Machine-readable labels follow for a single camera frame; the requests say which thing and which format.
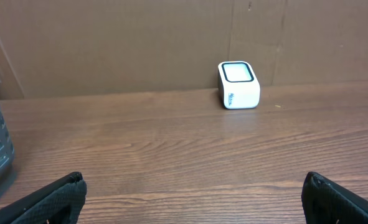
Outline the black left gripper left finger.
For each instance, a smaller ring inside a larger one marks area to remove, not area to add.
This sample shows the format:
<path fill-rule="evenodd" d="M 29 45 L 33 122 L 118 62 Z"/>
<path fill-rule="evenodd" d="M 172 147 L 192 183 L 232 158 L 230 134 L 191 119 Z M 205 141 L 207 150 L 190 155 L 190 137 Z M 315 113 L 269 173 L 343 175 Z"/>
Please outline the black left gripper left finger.
<path fill-rule="evenodd" d="M 0 209 L 0 224 L 76 223 L 86 194 L 81 172 L 72 172 Z"/>

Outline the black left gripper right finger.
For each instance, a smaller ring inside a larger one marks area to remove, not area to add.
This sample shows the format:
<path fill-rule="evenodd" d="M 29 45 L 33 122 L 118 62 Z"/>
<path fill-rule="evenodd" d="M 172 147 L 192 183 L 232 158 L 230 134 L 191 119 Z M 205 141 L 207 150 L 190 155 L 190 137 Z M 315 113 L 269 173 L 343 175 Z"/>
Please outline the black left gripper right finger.
<path fill-rule="evenodd" d="M 368 200 L 317 172 L 307 173 L 301 201 L 307 224 L 368 224 Z"/>

